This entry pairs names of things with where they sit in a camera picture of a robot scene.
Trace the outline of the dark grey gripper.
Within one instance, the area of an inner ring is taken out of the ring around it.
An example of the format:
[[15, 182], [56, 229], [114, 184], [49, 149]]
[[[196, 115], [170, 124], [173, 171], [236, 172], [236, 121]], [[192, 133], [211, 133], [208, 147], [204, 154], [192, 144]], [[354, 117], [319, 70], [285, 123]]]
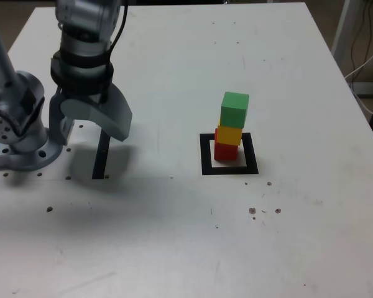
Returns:
[[49, 107], [51, 138], [59, 145], [67, 146], [74, 120], [93, 122], [110, 137], [123, 142], [129, 136], [132, 112], [126, 98], [114, 84], [110, 84], [103, 93], [89, 95], [57, 88]]

